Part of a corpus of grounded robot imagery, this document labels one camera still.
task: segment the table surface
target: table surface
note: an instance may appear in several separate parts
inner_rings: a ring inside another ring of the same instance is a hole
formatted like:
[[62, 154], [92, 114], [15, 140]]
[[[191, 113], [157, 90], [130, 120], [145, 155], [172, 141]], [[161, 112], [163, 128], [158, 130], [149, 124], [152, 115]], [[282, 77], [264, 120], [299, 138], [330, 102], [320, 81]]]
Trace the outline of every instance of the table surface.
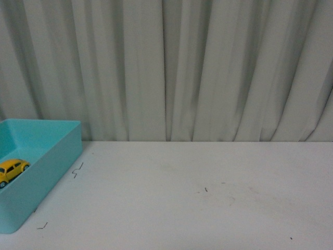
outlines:
[[333, 143], [86, 142], [1, 249], [333, 249]]

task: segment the white curtain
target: white curtain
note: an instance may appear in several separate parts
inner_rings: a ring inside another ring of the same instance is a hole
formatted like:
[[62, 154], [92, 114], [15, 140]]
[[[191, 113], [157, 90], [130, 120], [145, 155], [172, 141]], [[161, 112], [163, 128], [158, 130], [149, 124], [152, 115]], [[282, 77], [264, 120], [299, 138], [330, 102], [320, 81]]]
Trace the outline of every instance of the white curtain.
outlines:
[[333, 141], [332, 0], [0, 0], [0, 120], [84, 140]]

